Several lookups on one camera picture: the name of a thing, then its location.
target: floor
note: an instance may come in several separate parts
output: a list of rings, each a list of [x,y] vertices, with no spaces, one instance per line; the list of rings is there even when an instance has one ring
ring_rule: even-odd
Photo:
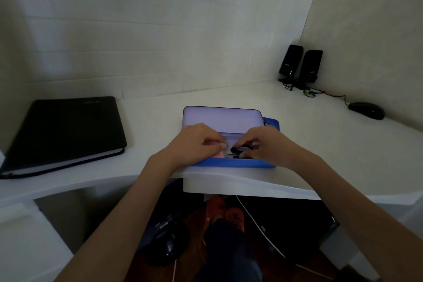
[[[206,260],[206,248],[202,243],[205,206],[195,211],[185,219],[191,235],[188,248],[178,259],[176,265],[176,282],[193,281],[197,272],[204,265]],[[326,277],[313,274],[305,269],[299,268],[285,260],[277,251],[269,250],[269,243],[262,236],[248,215],[245,218],[245,235],[257,262],[263,273],[263,282],[323,282],[329,281]],[[302,266],[313,271],[324,274],[334,279],[338,270],[319,251]],[[146,263],[145,254],[141,251],[136,254],[126,276],[125,282],[151,281],[170,282],[173,276],[173,264],[165,267],[153,267]]]

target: red shoe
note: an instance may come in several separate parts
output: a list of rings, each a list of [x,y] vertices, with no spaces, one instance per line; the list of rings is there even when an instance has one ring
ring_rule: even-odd
[[[204,221],[204,232],[209,228],[211,222],[216,215],[221,215],[223,218],[226,216],[225,201],[219,195],[213,195],[207,201],[206,207],[206,220]]]
[[[230,208],[226,212],[226,220],[229,223],[233,223],[244,232],[244,213],[239,208]]]

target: black book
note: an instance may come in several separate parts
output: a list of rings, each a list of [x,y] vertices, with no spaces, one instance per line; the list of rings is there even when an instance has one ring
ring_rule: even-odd
[[[0,178],[24,178],[122,154],[126,138],[114,97],[36,100]]]

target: blue jeans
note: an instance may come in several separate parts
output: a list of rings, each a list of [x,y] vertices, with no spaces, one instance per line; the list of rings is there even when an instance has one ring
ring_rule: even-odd
[[[195,282],[262,282],[262,271],[244,233],[223,219],[204,234],[208,257]]]

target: desk surface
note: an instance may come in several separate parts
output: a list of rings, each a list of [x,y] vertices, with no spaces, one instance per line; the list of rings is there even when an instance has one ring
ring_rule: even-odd
[[[323,157],[367,196],[423,192],[423,133],[373,120],[329,96],[307,98],[278,81],[118,101],[128,147],[123,155],[34,178],[0,181],[0,206],[98,184],[134,180],[149,156],[178,133],[185,106],[253,108],[279,120],[293,141]],[[188,167],[174,177],[212,178],[315,197],[295,173],[275,169]]]

